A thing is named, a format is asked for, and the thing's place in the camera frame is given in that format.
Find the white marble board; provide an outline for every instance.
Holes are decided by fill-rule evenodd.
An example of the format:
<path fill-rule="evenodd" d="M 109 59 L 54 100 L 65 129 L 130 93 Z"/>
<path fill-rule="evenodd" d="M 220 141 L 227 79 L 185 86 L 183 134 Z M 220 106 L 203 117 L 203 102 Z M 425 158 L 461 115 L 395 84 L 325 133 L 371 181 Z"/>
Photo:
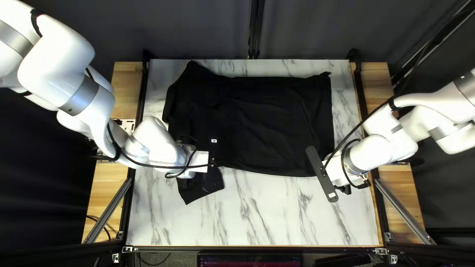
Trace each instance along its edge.
<path fill-rule="evenodd" d="M 347 60 L 196 60 L 224 76 L 332 74 L 335 145 L 358 123 Z M 168 87 L 189 60 L 150 62 L 144 117 L 162 118 Z M 360 137 L 357 131 L 349 139 Z M 127 244 L 133 246 L 378 245 L 369 188 L 329 203 L 316 177 L 285 177 L 222 167 L 225 189 L 185 205 L 176 181 L 151 168 L 135 176 Z"/>

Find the black cloth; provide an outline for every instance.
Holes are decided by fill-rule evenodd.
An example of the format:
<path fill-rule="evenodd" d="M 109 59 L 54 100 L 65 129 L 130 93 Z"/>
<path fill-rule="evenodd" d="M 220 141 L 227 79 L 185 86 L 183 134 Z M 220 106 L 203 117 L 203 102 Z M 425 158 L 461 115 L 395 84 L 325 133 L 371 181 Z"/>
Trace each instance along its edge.
<path fill-rule="evenodd" d="M 218 149 L 218 165 L 272 175 L 314 176 L 305 149 L 334 147 L 330 73 L 309 78 L 219 76 L 190 61 L 167 92 L 162 119 Z"/>

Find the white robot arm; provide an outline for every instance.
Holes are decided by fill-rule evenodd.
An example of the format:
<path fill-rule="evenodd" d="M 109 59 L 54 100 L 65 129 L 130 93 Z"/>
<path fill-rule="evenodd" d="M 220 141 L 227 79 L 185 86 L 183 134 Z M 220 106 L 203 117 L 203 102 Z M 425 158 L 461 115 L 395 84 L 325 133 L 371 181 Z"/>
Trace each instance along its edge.
<path fill-rule="evenodd" d="M 48 15 L 33 12 L 32 18 L 32 10 L 16 0 L 0 4 L 0 87 L 28 91 L 36 104 L 57 110 L 63 126 L 94 139 L 104 154 L 128 167 L 156 166 L 179 178 L 207 171 L 208 153 L 191 157 L 196 148 L 173 140 L 159 119 L 146 118 L 131 136 L 117 125 L 110 118 L 113 88 L 88 66 L 95 55 L 91 44 Z"/>
<path fill-rule="evenodd" d="M 361 184 L 362 174 L 412 156 L 418 149 L 416 142 L 430 136 L 448 154 L 475 147 L 474 74 L 475 69 L 434 93 L 396 97 L 395 107 L 416 106 L 399 121 L 389 104 L 377 110 L 363 124 L 369 136 L 344 152 L 343 166 L 349 180 Z M 341 151 L 330 160 L 326 171 L 334 185 L 349 184 Z"/>

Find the black cable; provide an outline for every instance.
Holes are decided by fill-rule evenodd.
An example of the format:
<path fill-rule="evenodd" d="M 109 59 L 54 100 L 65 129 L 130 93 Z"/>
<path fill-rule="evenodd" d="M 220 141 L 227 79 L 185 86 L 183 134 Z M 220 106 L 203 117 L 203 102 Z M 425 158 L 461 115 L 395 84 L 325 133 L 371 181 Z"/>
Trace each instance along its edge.
<path fill-rule="evenodd" d="M 191 136 L 189 136 L 189 135 L 187 135 L 187 134 L 180 134 L 180 138 L 181 138 L 182 136 L 188 137 L 188 138 L 192 139 L 193 141 L 195 141 L 195 144 L 196 144 L 195 150 L 193 150 L 193 152 L 192 152 L 191 155 L 190 155 L 190 158 L 188 159 L 188 162 L 187 162 L 186 165 L 185 165 L 185 166 L 189 166 L 190 163 L 191 163 L 191 158 L 193 157 L 193 155 L 195 154 L 195 152 L 198 150 L 199 142 L 198 142 L 197 139 L 195 139 L 195 138 L 193 138 L 193 137 L 191 137 Z M 170 175 L 170 174 L 173 174 L 173 173 L 172 173 L 172 172 L 167 172 L 167 173 L 165 174 L 165 178 L 167 178 L 167 179 L 177 178 L 178 176 L 182 175 L 185 171 L 186 171 L 186 169 L 183 169 L 183 170 L 181 170 L 181 172 L 179 172 L 178 174 L 175 174 L 175 175 Z"/>
<path fill-rule="evenodd" d="M 86 72 L 89 75 L 89 78 L 91 78 L 91 80 L 94 82 L 94 78 L 92 77 L 92 74 L 91 74 L 91 72 L 89 71 L 88 68 L 86 68 Z"/>
<path fill-rule="evenodd" d="M 343 147 L 343 149 L 342 149 L 342 156 L 341 156 L 340 158 L 341 158 L 341 161 L 342 161 L 343 174 L 345 175 L 346 180 L 348 181 L 348 183 L 349 183 L 352 187 L 357 188 L 357 189 L 360 189 L 359 186 L 356 186 L 356 185 L 354 185 L 354 183 L 352 183 L 352 181 L 350 180 L 350 178 L 349 178 L 348 175 L 346 174 L 345 165 L 344 165 L 344 163 L 343 163 L 343 156 L 344 156 L 344 153 L 346 152 L 346 149 L 348 148 L 348 146 L 349 146 L 351 143 L 354 143 L 354 142 L 356 142 L 356 141 L 361 141 L 361 139 L 356 138 L 356 139 L 353 139 L 353 140 L 349 141 L 349 142 Z"/>
<path fill-rule="evenodd" d="M 158 266 L 158 265 L 164 263 L 164 262 L 168 259 L 168 257 L 170 257 L 170 255 L 171 255 L 171 253 L 168 253 L 167 257 L 165 257 L 165 259 L 164 259 L 163 261 L 161 261 L 161 262 L 159 262 L 159 263 L 154 263 L 154 264 L 152 264 L 152 263 L 148 263 L 148 262 L 146 262 L 145 260 L 143 260 L 142 257 L 140 256 L 140 253 L 137 253 L 137 256 L 139 256 L 139 263 L 141 264 L 141 263 L 143 262 L 143 263 L 145 263 L 145 264 L 147 264 L 147 265 L 149 265 L 149 266 Z"/>
<path fill-rule="evenodd" d="M 102 258 L 101 258 L 101 257 L 97 257 L 97 259 L 95 259 L 95 263 L 94 263 L 94 266 L 93 266 L 93 267 L 100 267 L 100 266 L 101 266 L 101 262 L 102 262 Z"/>
<path fill-rule="evenodd" d="M 94 221 L 96 221 L 96 222 L 98 221 L 96 218 L 94 218 L 94 217 L 92 217 L 92 216 L 90 216 L 90 215 L 86 215 L 86 218 L 91 219 L 91 220 L 94 220 Z M 107 231 L 107 229 L 105 228 L 105 226 L 104 226 L 104 231 L 105 231 L 105 233 L 107 234 L 107 236 L 109 237 L 109 241 L 111 241 L 111 240 L 112 240 L 112 239 L 111 239 L 111 235 L 109 234 L 109 231 Z"/>
<path fill-rule="evenodd" d="M 111 137 L 112 144 L 114 145 L 115 149 L 117 150 L 118 154 L 122 154 L 126 159 L 130 160 L 130 162 L 144 166 L 144 167 L 150 167 L 150 168 L 160 168 L 160 169 L 193 169 L 193 168 L 199 168 L 199 167 L 208 167 L 215 165 L 216 162 L 210 162 L 208 164 L 202 164 L 202 165 L 193 165 L 193 166 L 160 166 L 160 165 L 152 165 L 152 164 L 146 164 L 146 163 L 141 163 L 141 162 L 136 162 L 135 160 L 131 159 L 129 156 L 125 154 L 124 151 L 122 151 L 122 148 L 119 146 L 119 144 L 115 141 L 114 137 L 112 136 L 111 128 L 109 127 L 109 123 L 107 124 L 107 131 L 109 132 L 109 136 Z"/>
<path fill-rule="evenodd" d="M 189 165 L 190 165 L 191 158 L 193 157 L 193 155 L 195 154 L 195 152 L 196 152 L 197 150 L 198 150 L 197 148 L 195 148 L 195 150 L 193 150 L 193 152 L 191 153 L 190 158 L 188 159 L 188 162 L 186 163 L 185 166 L 189 166 Z M 173 173 L 172 173 L 172 172 L 167 172 L 167 173 L 165 174 L 165 178 L 167 178 L 167 179 L 177 178 L 178 176 L 182 175 L 185 171 L 186 171 L 186 169 L 183 169 L 183 170 L 181 170 L 181 172 L 179 172 L 178 174 L 175 174 L 175 175 L 170 175 L 170 174 L 173 174 Z"/>

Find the metal frame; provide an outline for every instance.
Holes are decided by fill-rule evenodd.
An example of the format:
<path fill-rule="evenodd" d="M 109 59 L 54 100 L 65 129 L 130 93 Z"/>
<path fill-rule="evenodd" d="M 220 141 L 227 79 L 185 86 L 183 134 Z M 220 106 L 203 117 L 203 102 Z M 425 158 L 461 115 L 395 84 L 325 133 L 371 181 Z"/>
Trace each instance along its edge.
<path fill-rule="evenodd" d="M 97 220 L 95 225 L 92 227 L 91 231 L 87 235 L 87 237 L 84 239 L 83 244 L 91 244 L 94 243 L 101 233 L 102 229 L 104 228 L 105 224 L 111 217 L 112 213 L 114 212 L 115 208 L 117 208 L 117 205 L 119 205 L 120 200 L 125 196 L 127 191 L 130 188 L 130 185 L 132 184 L 132 177 L 128 177 L 125 179 L 123 182 L 122 186 L 119 188 L 117 193 L 114 195 L 112 198 L 111 202 L 107 207 L 105 208 L 104 212 L 102 213 L 101 217 Z"/>
<path fill-rule="evenodd" d="M 262 29 L 262 21 L 264 15 L 264 3 L 265 0 L 253 0 L 251 10 L 251 22 L 249 31 L 249 59 L 259 58 L 260 49 L 260 35 Z M 143 70 L 142 70 L 142 83 L 139 95 L 139 103 L 137 110 L 137 123 L 140 123 L 143 118 L 143 109 L 145 105 L 145 93 L 148 80 L 148 66 L 151 58 L 153 57 L 147 51 L 143 54 Z M 358 68 L 354 72 L 355 85 L 357 97 L 359 99 L 360 113 L 362 118 L 368 116 L 368 111 L 364 98 L 364 91 L 361 82 L 361 62 L 357 61 Z M 394 239 L 390 234 L 388 220 L 384 205 L 384 197 L 388 198 L 390 203 L 395 206 L 396 210 L 402 215 L 405 222 L 411 227 L 411 229 L 420 237 L 426 244 L 435 244 L 425 230 L 415 221 L 410 213 L 402 206 L 397 198 L 388 190 L 380 181 L 378 170 L 371 171 L 371 176 L 375 184 L 376 189 L 375 201 L 376 210 L 378 211 L 378 219 L 380 222 L 381 232 L 383 234 L 383 247 L 206 247 L 206 246 L 192 246 L 192 247 L 171 247 L 171 246 L 126 246 L 126 236 L 128 230 L 128 223 L 130 217 L 130 207 L 132 204 L 133 193 L 133 179 L 135 177 L 135 170 L 129 169 L 128 181 L 130 185 L 128 190 L 125 190 L 123 211 L 121 216 L 121 224 L 119 231 L 122 232 L 122 239 L 118 242 L 123 246 L 121 262 L 128 266 L 133 266 L 133 257 L 128 257 L 130 253 L 156 253 L 156 252 L 199 252 L 199 251 L 213 251 L 215 253 L 227 253 L 227 252 L 275 252 L 275 253 L 338 253 L 338 254 L 360 254 L 360 255 L 376 255 L 380 259 L 385 260 L 387 263 L 395 264 L 399 258 L 408 260 L 413 263 L 412 258 L 422 260 L 439 260 L 447 263 L 451 262 L 463 262 L 463 263 L 475 263 L 475 249 L 465 248 L 458 246 L 431 246 L 431 245 L 416 245 L 416 244 L 402 244 L 393 242 Z M 98 230 L 102 229 L 100 225 L 96 227 Z"/>
<path fill-rule="evenodd" d="M 414 217 L 409 213 L 409 211 L 402 205 L 402 203 L 396 198 L 396 196 L 391 193 L 391 191 L 379 180 L 373 180 L 376 188 L 388 199 L 391 205 L 398 211 L 402 216 L 406 224 L 411 228 L 411 230 L 417 235 L 419 239 L 427 245 L 437 245 L 435 241 L 430 237 L 424 228 L 414 219 Z"/>

